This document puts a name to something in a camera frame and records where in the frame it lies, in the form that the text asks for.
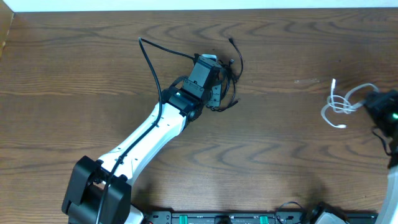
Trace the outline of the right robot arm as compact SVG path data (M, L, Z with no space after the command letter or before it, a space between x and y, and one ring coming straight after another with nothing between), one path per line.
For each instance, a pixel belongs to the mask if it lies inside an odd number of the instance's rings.
M364 104L374 122L372 133L380 139L389 156L387 191L376 224L397 223L397 91L372 91Z

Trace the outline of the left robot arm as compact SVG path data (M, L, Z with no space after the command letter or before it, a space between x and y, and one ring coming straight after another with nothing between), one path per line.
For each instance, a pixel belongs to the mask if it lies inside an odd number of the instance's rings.
M215 55L196 55L190 76L165 89L127 139L95 161L83 156L75 164L62 203L69 223L142 223L143 212L131 204L132 186L154 156L218 99L213 87L221 69Z

